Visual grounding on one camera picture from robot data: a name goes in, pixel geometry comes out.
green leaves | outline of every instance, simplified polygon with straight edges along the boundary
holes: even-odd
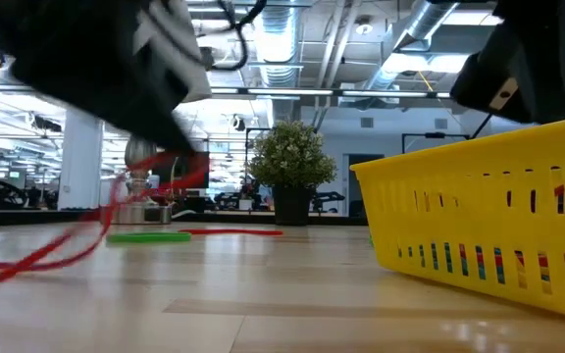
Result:
[[[322,136],[302,122],[278,122],[257,137],[255,157],[248,165],[265,185],[317,186],[334,180],[334,159],[322,152]]]

white column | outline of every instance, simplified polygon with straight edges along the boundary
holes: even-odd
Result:
[[[69,108],[65,123],[58,209],[95,209],[99,205],[104,123]]]
[[[476,110],[468,110],[459,117],[459,122],[461,123],[461,133],[467,133],[473,135],[481,123],[486,119],[488,113],[479,112]],[[479,137],[489,136],[493,134],[493,129],[491,128],[492,121],[490,120],[479,132]]]

yellow plastic basket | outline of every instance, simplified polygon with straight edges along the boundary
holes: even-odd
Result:
[[[352,170],[383,267],[565,314],[565,122]]]

doorway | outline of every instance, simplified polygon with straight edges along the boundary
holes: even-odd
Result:
[[[375,161],[384,158],[385,155],[378,154],[350,154],[347,155],[348,167],[348,190],[346,195],[347,214],[349,218],[367,218],[365,214],[365,206],[363,205],[363,195],[361,193],[361,185],[354,172],[350,171],[350,166],[359,163]]]

black plant pot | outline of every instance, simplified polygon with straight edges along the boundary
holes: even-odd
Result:
[[[307,226],[310,204],[311,189],[274,186],[274,214],[277,225]]]

